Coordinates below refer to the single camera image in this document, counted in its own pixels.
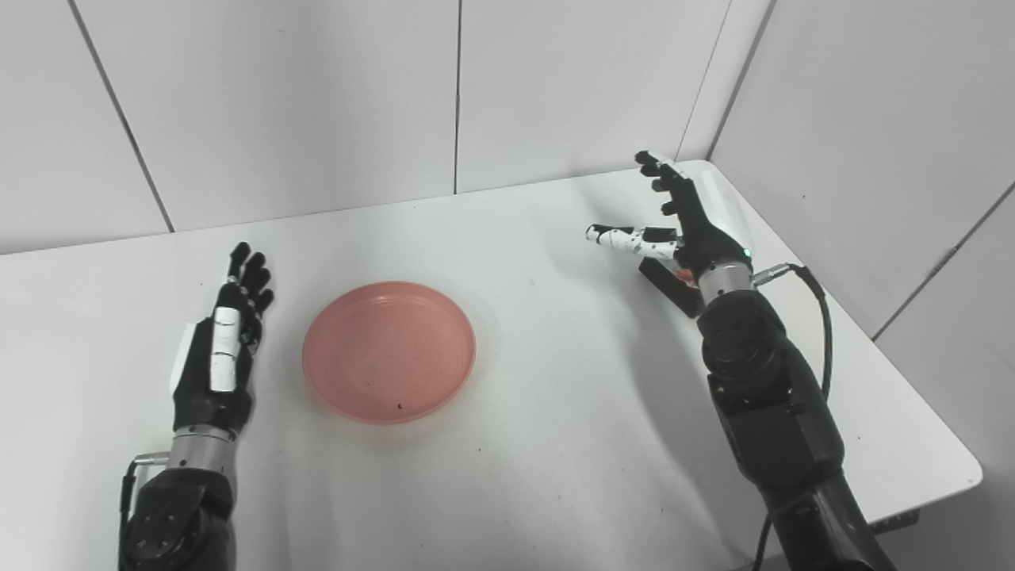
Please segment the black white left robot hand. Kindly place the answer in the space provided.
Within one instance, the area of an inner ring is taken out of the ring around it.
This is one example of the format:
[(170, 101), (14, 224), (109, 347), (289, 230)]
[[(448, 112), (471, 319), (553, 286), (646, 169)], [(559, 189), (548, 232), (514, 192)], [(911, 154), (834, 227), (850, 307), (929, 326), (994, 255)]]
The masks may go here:
[(263, 339), (263, 315), (274, 301), (270, 279), (265, 254), (238, 243), (213, 310), (182, 344), (173, 391), (174, 430), (208, 426), (242, 434), (254, 407), (250, 378)]

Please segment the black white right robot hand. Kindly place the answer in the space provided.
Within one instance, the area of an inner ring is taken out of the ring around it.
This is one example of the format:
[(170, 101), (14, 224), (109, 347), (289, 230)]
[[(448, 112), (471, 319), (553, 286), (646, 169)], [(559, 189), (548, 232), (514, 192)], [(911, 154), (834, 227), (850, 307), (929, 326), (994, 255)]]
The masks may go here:
[(586, 230), (588, 241), (662, 263), (674, 274), (689, 274), (694, 283), (726, 263), (752, 269), (752, 247), (742, 213), (712, 174), (685, 173), (674, 160), (650, 151), (635, 153), (634, 160), (639, 173), (650, 180), (650, 188), (669, 196), (661, 213), (675, 217), (678, 227), (591, 224)]

